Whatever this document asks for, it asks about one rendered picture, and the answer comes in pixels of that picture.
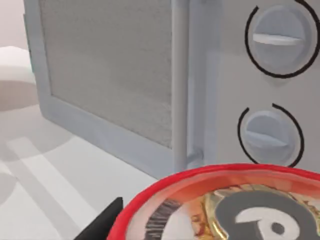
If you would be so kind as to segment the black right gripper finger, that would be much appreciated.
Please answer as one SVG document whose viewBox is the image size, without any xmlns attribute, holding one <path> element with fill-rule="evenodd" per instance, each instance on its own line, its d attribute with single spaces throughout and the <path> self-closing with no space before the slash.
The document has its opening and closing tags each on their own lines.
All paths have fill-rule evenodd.
<svg viewBox="0 0 320 240">
<path fill-rule="evenodd" d="M 117 197 L 105 208 L 75 240 L 106 240 L 120 212 L 123 210 L 123 198 Z"/>
</svg>

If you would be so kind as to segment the pale microwave door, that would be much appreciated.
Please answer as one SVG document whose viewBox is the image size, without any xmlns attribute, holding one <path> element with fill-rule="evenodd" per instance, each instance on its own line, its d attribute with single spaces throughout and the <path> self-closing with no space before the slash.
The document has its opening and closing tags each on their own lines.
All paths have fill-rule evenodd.
<svg viewBox="0 0 320 240">
<path fill-rule="evenodd" d="M 42 115 L 152 177 L 172 150 L 172 0 L 23 0 Z"/>
</svg>

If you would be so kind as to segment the large pale microwave knob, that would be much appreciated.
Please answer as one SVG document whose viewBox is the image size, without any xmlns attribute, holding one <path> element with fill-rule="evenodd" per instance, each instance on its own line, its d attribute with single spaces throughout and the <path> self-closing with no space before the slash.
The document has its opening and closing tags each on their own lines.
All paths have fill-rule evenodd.
<svg viewBox="0 0 320 240">
<path fill-rule="evenodd" d="M 266 71 L 292 74 L 311 59 L 314 31 L 312 15 L 296 0 L 260 0 L 250 25 L 250 50 Z"/>
</svg>

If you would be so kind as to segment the pale microwave oven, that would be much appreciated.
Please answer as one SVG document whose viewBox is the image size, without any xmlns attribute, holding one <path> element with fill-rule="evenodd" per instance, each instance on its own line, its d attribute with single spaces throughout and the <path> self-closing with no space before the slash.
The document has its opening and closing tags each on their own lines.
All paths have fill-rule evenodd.
<svg viewBox="0 0 320 240">
<path fill-rule="evenodd" d="M 273 111 L 295 129 L 295 151 L 283 166 L 320 173 L 320 0 L 295 0 L 312 16 L 315 46 L 309 62 L 286 75 L 263 69 L 250 49 L 260 1 L 190 0 L 187 168 L 262 164 L 242 133 L 249 115 Z"/>
</svg>

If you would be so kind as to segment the red rimmed round cup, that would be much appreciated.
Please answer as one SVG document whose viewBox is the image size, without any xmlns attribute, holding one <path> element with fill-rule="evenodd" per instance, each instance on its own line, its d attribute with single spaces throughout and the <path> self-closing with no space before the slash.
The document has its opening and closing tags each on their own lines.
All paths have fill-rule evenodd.
<svg viewBox="0 0 320 240">
<path fill-rule="evenodd" d="M 138 193 L 106 240 L 320 240 L 320 174 L 244 163 L 175 173 Z"/>
</svg>

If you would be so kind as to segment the small pale microwave knob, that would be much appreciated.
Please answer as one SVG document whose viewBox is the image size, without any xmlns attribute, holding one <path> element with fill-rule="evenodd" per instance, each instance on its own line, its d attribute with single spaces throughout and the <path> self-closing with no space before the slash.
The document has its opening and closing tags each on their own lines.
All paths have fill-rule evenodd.
<svg viewBox="0 0 320 240">
<path fill-rule="evenodd" d="M 285 166 L 296 148 L 296 130 L 291 120 L 271 110 L 249 115 L 242 139 L 247 152 L 259 164 Z"/>
</svg>

